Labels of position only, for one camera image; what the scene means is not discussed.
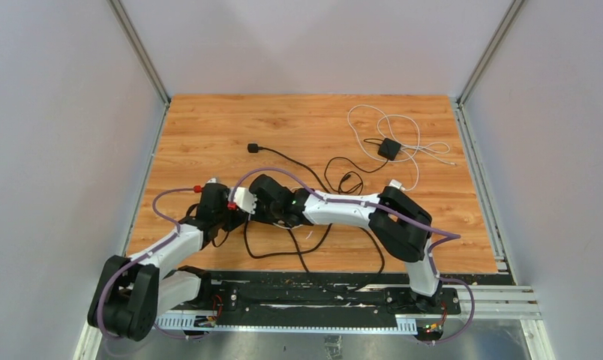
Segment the white round charger plug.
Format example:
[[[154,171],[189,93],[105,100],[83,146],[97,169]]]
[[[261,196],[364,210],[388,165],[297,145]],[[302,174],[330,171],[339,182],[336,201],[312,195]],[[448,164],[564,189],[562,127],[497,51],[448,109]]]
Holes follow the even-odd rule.
[[[391,181],[388,183],[388,185],[389,185],[390,187],[397,188],[397,189],[398,189],[398,190],[400,190],[400,191],[405,191],[405,190],[406,190],[406,188],[403,186],[403,184],[402,184],[400,181],[396,180],[396,179],[392,179],[392,180],[391,180]]]

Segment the black power adapter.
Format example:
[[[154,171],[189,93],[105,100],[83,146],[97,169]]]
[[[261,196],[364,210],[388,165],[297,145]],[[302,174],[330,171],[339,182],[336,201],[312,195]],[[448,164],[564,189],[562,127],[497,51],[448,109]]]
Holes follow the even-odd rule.
[[[389,138],[385,138],[379,144],[377,154],[388,161],[394,161],[400,152],[402,145]]]

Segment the white power strip red sockets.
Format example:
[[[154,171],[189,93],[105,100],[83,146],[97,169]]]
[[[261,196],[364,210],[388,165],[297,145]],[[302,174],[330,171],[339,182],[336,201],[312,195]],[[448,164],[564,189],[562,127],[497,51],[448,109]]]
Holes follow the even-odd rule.
[[[280,223],[272,223],[271,225],[274,226],[274,227],[277,227],[279,229],[282,229],[282,230],[296,230],[296,229],[301,228],[301,227],[304,226],[303,224],[301,224],[301,225],[295,225],[295,226],[287,226],[287,225],[283,225],[283,224],[280,224]]]

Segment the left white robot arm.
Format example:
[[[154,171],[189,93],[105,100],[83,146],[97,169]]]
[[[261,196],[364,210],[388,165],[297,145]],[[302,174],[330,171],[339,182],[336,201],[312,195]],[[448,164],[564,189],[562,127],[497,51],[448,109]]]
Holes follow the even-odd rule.
[[[143,340],[158,316],[188,303],[196,310],[221,303],[212,276],[182,265],[218,237],[242,224],[246,214],[234,204],[234,188],[216,182],[192,187],[200,201],[181,220],[172,220],[167,235],[132,256],[111,256],[91,300],[87,323],[110,338]]]

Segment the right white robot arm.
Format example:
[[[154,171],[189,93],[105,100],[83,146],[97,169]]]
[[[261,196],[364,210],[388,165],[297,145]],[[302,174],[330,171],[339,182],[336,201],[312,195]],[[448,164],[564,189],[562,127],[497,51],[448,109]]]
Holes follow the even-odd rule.
[[[230,198],[256,220],[288,227],[338,224],[373,233],[389,255],[405,264],[415,309],[427,314],[440,306],[442,282],[428,255],[432,217],[397,187],[365,196],[340,195],[310,187],[290,190],[262,174]]]

